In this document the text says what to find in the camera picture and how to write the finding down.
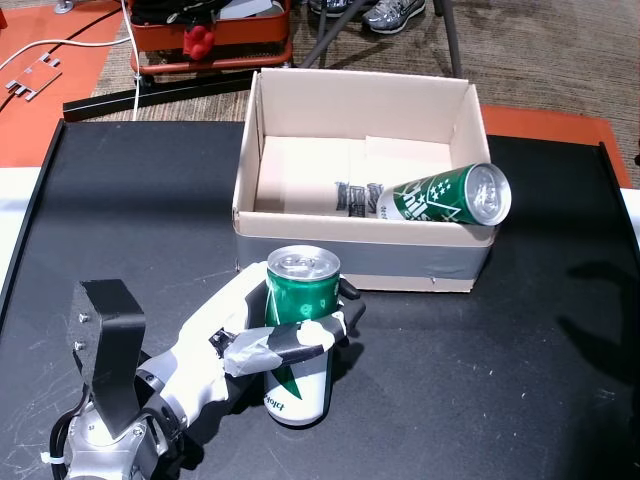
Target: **robotic hand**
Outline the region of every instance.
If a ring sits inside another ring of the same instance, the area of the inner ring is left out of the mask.
[[[341,279],[337,312],[264,327],[265,279],[266,262],[250,265],[184,323],[173,347],[141,364],[145,323],[135,299],[120,280],[82,282],[69,343],[83,395],[52,429],[54,478],[149,479],[162,455],[180,452],[183,432],[206,404],[229,401],[231,377],[320,355],[347,341],[365,310],[359,292]]]

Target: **orange floor mat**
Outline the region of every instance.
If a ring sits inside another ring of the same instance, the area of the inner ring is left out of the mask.
[[[101,0],[78,3],[63,15],[53,12],[53,5],[15,10],[3,9],[8,27],[0,30],[0,62],[36,40],[66,38],[93,20],[119,8],[119,2]],[[115,39],[122,22],[118,13],[73,40],[81,42],[109,42]],[[7,96],[4,86],[18,77],[40,55],[53,45],[40,45],[27,50],[0,70],[0,103]],[[0,167],[40,166],[51,141],[58,119],[62,117],[62,103],[86,98],[96,86],[109,47],[84,48],[62,46],[53,54],[60,59],[62,75],[46,87],[31,102],[12,99],[0,112]],[[131,88],[123,85],[122,89]]]
[[[601,118],[524,108],[482,106],[488,135],[534,138],[557,142],[598,145],[604,142],[611,165],[623,188],[632,188],[611,125]]]

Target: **sneaker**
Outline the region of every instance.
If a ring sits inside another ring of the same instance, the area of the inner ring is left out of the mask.
[[[327,17],[337,18],[347,11],[347,8],[353,3],[353,0],[327,0]],[[365,2],[362,6],[363,10],[375,5],[376,0]],[[309,0],[309,9],[316,15],[322,12],[322,0]]]
[[[376,33],[398,33],[411,17],[423,12],[426,5],[426,0],[380,0],[362,20]]]

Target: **aluminum can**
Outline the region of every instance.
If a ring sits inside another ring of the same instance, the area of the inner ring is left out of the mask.
[[[497,225],[511,207],[511,188],[491,163],[421,178],[385,189],[377,216],[389,220],[431,220]]]
[[[266,325],[317,319],[338,308],[340,260],[309,245],[293,245],[267,258]],[[265,372],[264,405],[278,422],[308,425],[324,415],[331,398],[331,350]]]

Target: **black table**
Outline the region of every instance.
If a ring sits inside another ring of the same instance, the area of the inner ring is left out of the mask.
[[[50,478],[39,453],[81,382],[65,343],[76,281],[122,278],[155,355],[232,278],[241,133],[62,129],[7,289],[2,480]],[[204,459],[181,478],[631,478],[638,264],[610,168],[597,147],[491,137],[490,148],[513,208],[473,292],[365,293],[325,420],[276,424],[256,383],[233,414],[195,425]]]

